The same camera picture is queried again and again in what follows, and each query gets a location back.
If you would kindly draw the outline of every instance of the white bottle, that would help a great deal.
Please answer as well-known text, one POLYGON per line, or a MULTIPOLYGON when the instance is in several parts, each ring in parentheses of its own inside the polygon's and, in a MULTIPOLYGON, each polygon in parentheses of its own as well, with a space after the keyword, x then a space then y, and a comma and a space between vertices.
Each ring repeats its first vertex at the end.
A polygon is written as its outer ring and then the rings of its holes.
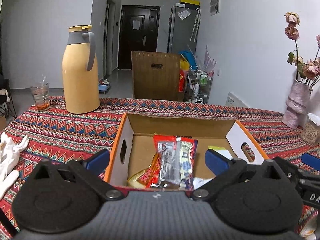
POLYGON ((195 96, 196 96, 196 97, 198 96, 199 88, 200 88, 200 85, 199 85, 199 82, 198 82, 198 83, 196 84, 196 89, 195 89, 195 96))

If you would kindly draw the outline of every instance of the refrigerator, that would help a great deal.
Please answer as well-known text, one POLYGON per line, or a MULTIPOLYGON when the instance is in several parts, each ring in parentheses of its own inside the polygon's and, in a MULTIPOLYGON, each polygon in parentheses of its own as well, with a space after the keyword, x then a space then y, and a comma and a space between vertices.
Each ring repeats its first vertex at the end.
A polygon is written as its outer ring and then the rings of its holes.
POLYGON ((169 39, 167 53, 177 54, 182 50, 189 50, 188 45, 193 53, 196 51, 197 39, 194 42, 194 35, 190 41, 193 26, 195 24, 197 11, 190 10, 191 15, 181 20, 178 16, 184 8, 173 6, 169 19, 169 39))

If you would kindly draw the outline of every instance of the red patterned tablecloth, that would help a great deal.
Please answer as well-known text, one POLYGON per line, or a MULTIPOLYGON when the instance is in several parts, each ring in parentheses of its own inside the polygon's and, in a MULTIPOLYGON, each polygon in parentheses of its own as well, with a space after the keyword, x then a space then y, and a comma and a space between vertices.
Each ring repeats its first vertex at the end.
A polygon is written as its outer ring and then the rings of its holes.
MULTIPOLYGON (((141 99, 101 99, 101 106, 89 114, 75 115, 66 111, 63 97, 51 97, 51 108, 39 113, 34 106, 20 115, 5 129, 19 143, 28 135, 28 148, 20 155, 18 180, 0 201, 1 209, 15 225, 11 213, 12 201, 37 163, 49 158, 56 163, 88 158, 101 149, 111 149, 123 113, 184 116, 203 119, 238 119, 252 133, 270 158, 280 156, 303 169, 314 172, 301 163, 300 156, 308 152, 318 156, 320 147, 310 148, 300 138, 301 130, 292 130, 281 122, 282 114, 252 108, 202 105, 184 102, 141 99)), ((305 207, 299 228, 316 210, 305 207)), ((10 235, 0 225, 0 239, 10 235)))

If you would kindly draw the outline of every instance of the thermos handle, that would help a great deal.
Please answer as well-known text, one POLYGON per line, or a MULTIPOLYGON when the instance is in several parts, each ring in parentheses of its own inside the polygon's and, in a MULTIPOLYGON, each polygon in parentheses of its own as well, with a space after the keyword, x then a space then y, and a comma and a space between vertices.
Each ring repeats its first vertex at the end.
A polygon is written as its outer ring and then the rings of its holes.
POLYGON ((94 59, 96 57, 96 40, 94 38, 94 33, 83 33, 82 37, 84 39, 89 37, 90 52, 89 52, 87 71, 90 71, 92 70, 94 59))

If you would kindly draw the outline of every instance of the yellow thermos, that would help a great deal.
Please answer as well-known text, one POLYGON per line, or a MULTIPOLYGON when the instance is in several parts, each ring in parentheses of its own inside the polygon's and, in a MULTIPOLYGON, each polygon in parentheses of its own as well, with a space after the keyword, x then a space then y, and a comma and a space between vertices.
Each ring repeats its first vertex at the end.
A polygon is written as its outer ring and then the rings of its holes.
POLYGON ((63 90, 67 111, 84 114, 100 106, 96 43, 91 25, 69 28, 62 60, 63 90))

